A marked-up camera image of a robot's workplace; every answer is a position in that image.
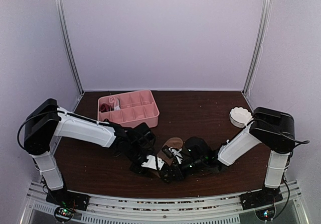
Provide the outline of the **tan ribbed sock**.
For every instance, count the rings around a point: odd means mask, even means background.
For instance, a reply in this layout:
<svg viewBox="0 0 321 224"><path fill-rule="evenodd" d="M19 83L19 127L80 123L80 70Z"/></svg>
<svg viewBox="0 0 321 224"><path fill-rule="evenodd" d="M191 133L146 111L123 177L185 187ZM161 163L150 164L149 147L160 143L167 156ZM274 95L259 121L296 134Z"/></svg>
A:
<svg viewBox="0 0 321 224"><path fill-rule="evenodd" d="M151 154L148 156L148 167L165 183L182 179L183 140L178 137L169 138L158 152L154 148L154 143L155 141L150 144Z"/></svg>

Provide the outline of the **pink patterned sock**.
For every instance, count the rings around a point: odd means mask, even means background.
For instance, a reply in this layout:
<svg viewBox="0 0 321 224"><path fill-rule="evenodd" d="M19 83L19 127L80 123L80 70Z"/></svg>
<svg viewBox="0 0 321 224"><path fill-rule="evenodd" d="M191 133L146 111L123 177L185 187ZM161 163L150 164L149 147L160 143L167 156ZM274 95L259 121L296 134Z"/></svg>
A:
<svg viewBox="0 0 321 224"><path fill-rule="evenodd" d="M114 110L121 110L121 103L120 103L120 98L117 96L111 96L108 99L108 103L110 106L110 110L114 111Z"/></svg>

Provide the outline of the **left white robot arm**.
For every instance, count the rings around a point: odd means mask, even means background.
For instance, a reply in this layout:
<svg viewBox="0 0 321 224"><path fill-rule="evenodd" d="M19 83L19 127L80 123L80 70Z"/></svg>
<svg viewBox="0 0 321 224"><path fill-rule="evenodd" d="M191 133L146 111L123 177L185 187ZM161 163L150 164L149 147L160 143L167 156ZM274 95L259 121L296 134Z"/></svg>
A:
<svg viewBox="0 0 321 224"><path fill-rule="evenodd" d="M72 202L72 194L64 189L65 181L50 150L53 137L68 137L97 144L104 148L116 146L138 168L160 171L165 162L154 152L155 135L146 123L135 128L113 122L100 122L59 107L49 98L21 124L24 140L18 145L36 163L52 197L61 205Z"/></svg>

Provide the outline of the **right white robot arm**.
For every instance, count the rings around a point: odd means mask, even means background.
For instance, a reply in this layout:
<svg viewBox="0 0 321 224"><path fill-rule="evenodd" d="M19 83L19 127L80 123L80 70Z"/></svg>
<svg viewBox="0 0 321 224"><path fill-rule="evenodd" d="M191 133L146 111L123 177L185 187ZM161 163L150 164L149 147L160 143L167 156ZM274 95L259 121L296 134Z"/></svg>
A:
<svg viewBox="0 0 321 224"><path fill-rule="evenodd" d="M173 161L159 169L160 177L165 182L181 181L191 172L203 168L219 173L260 143L269 147L271 152L264 188L257 193L257 200L260 204L269 204L276 197L276 189L295 148L294 118L264 107L257 107L242 130L216 150L199 137L190 137L183 143L178 149L181 157L174 154L169 145L164 145L163 153Z"/></svg>

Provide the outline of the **pink divided organizer tray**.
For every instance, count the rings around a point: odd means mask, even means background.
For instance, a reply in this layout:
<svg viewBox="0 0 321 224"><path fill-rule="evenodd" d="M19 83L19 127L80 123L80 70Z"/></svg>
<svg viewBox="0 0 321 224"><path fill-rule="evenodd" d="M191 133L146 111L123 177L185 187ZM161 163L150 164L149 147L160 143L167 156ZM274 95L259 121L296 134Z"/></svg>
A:
<svg viewBox="0 0 321 224"><path fill-rule="evenodd" d="M99 111L102 103L108 103L111 96L120 98L121 110L114 110L105 113ZM146 123L148 127L154 128L158 125L159 110L153 94L150 90L132 91L98 99L97 120L120 124L123 127L136 127L141 123Z"/></svg>

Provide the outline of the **dark red rolled sock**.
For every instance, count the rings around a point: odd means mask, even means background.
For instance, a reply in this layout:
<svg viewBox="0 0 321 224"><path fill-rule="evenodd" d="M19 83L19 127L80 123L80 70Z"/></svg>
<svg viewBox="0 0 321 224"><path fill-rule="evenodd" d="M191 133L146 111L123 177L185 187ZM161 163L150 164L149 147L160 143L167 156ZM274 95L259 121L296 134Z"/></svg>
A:
<svg viewBox="0 0 321 224"><path fill-rule="evenodd" d="M101 113L109 112L109 111L111 111L111 110L112 110L111 106L110 106L109 104L107 104L107 103L102 103L102 104L99 106L99 111L100 111Z"/></svg>

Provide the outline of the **white scalloped bowl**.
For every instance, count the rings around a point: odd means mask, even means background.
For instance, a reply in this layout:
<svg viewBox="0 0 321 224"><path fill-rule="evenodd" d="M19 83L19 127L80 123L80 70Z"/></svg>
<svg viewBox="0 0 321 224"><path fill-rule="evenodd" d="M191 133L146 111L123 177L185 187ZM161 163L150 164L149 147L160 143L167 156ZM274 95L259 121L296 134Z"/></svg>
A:
<svg viewBox="0 0 321 224"><path fill-rule="evenodd" d="M246 108L234 107L229 112L229 119L234 126L243 128L252 119L252 114Z"/></svg>

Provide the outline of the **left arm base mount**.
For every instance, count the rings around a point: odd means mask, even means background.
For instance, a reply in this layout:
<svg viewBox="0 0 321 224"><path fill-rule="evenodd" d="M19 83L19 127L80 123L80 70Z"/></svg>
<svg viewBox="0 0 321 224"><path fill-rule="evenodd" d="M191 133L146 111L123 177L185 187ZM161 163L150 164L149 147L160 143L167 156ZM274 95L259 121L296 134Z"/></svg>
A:
<svg viewBox="0 0 321 224"><path fill-rule="evenodd" d="M50 193L46 196L46 201L55 204L53 216L58 222L68 222L73 219L80 219L81 212L86 211L90 196L75 192L68 192L67 196L58 197Z"/></svg>

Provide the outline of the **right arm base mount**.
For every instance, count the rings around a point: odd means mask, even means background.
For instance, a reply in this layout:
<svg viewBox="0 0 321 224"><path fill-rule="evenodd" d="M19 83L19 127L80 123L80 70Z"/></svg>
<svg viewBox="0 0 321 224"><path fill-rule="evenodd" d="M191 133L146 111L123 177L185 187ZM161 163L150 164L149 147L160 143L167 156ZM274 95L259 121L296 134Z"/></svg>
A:
<svg viewBox="0 0 321 224"><path fill-rule="evenodd" d="M261 190L248 191L239 196L243 210L255 209L256 217L261 221L271 221L276 216L275 203L282 201L280 189L263 187Z"/></svg>

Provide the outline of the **left aluminium frame post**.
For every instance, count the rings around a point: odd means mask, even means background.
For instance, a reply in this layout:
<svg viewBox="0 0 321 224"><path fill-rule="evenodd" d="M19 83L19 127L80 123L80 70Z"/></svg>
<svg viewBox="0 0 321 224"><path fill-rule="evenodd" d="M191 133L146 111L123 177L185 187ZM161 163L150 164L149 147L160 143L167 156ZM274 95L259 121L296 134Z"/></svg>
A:
<svg viewBox="0 0 321 224"><path fill-rule="evenodd" d="M68 34L68 29L67 29L67 23L66 23L66 18L65 18L65 13L64 13L64 7L63 7L63 0L55 0L56 3L56 8L57 8L57 13L59 17L59 22L60 22L60 28L61 28L61 33L62 33L62 38L63 38L63 44L65 47L68 63L71 69L72 76L74 78L74 81L76 83L76 87L78 89L79 94L83 94L83 86L80 80L80 76L76 67L73 51L72 51L72 46L71 46L71 41L70 37Z"/></svg>

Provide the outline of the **aluminium frame post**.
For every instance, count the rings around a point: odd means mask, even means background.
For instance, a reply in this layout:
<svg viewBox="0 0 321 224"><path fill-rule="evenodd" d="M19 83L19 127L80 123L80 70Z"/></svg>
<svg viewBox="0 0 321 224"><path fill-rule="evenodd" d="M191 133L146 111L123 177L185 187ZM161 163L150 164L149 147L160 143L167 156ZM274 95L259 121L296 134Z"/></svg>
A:
<svg viewBox="0 0 321 224"><path fill-rule="evenodd" d="M68 63L71 69L72 76L74 78L74 81L76 83L76 87L78 89L79 94L83 94L83 86L80 80L80 76L76 67L73 51L72 51L72 46L71 46L71 41L70 37L68 34L68 29L67 29L67 23L66 23L66 18L65 18L65 13L64 13L64 7L63 7L63 0L55 0L56 3L56 8L57 8L57 13L59 17L59 22L60 22L60 28L61 28L61 33L62 33L62 38L63 38L63 44L65 47Z"/></svg>
<svg viewBox="0 0 321 224"><path fill-rule="evenodd" d="M260 60L263 41L266 34L267 25L269 22L271 5L272 5L272 0L263 0L261 18L260 18L259 28L257 32L256 41L255 41L255 46L254 46L248 74L246 77L246 81L242 91L245 96L249 96L250 88L255 78L256 69Z"/></svg>

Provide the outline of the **right aluminium frame post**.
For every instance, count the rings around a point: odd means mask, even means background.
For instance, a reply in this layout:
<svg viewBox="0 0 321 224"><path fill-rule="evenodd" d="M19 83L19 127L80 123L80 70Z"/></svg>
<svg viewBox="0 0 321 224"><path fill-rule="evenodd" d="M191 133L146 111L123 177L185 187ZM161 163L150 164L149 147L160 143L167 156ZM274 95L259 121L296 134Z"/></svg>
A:
<svg viewBox="0 0 321 224"><path fill-rule="evenodd" d="M267 25L269 22L271 5L272 5L272 0L263 0L261 18L260 18L259 28L257 32L256 41L255 41L255 46L254 46L248 74L246 77L246 81L242 91L245 96L249 96L250 88L255 78L256 69L260 60L263 41L266 34Z"/></svg>

